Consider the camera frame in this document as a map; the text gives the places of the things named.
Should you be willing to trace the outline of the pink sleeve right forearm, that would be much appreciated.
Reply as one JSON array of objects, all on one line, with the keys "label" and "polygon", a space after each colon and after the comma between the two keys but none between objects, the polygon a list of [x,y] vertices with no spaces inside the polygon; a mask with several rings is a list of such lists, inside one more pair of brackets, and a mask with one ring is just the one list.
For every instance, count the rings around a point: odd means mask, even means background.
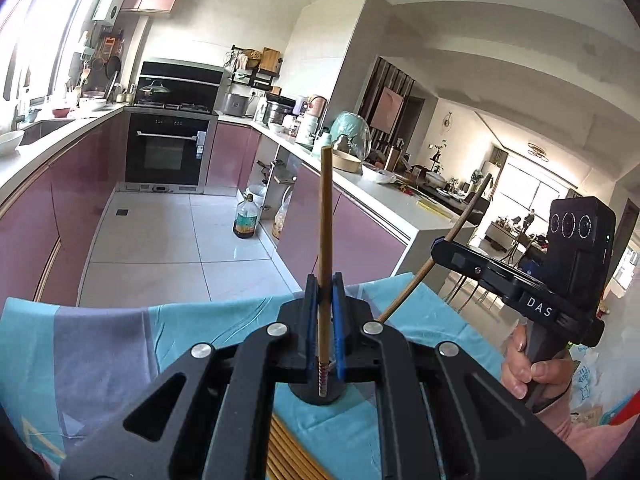
[{"label": "pink sleeve right forearm", "polygon": [[570,419],[570,387],[537,417],[582,460],[588,479],[639,478],[639,416],[587,427]]}]

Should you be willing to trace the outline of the person's right hand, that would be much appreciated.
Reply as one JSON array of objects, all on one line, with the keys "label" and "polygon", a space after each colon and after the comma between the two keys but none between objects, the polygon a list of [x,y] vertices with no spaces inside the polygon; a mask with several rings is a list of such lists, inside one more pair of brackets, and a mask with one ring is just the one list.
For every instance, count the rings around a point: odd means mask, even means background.
[{"label": "person's right hand", "polygon": [[527,330],[518,325],[504,345],[500,382],[529,411],[539,412],[570,390],[575,363],[567,350],[548,361],[532,362],[525,354]]}]

